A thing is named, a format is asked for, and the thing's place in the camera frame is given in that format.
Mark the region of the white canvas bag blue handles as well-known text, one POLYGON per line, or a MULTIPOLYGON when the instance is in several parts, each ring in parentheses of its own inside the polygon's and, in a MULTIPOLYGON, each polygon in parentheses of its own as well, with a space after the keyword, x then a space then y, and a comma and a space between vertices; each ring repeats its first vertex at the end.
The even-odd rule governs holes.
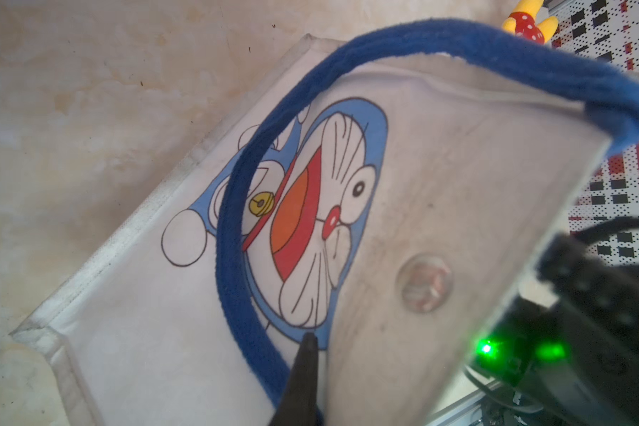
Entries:
POLYGON ((328 425, 419 424, 639 83, 483 24, 302 39, 14 330, 73 425, 264 425, 307 334, 328 425))

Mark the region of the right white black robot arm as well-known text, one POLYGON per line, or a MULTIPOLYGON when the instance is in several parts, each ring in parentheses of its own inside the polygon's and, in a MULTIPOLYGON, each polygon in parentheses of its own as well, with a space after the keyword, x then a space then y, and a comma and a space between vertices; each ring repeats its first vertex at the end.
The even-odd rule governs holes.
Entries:
POLYGON ((639 425, 639 264, 588 254, 637 230, 639 218, 614 218, 553 239, 537 276, 557 301, 516 297, 465 369, 480 424, 639 425))

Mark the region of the left gripper own finger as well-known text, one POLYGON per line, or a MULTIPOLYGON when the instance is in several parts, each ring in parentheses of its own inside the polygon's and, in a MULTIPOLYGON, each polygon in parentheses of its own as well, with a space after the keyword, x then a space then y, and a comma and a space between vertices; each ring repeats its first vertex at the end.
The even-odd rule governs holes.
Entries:
POLYGON ((280 404, 269 425, 319 425, 318 378, 318 339, 314 334, 306 333, 297 351, 280 404))

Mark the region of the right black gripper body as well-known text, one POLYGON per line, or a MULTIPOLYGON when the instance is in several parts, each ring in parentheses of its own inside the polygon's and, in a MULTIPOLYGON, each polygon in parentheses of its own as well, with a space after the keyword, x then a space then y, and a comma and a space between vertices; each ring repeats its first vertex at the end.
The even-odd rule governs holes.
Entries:
POLYGON ((538 264, 551 307, 515 298, 470 368, 521 393, 539 425, 639 425, 639 266, 607 266, 557 236, 538 264))

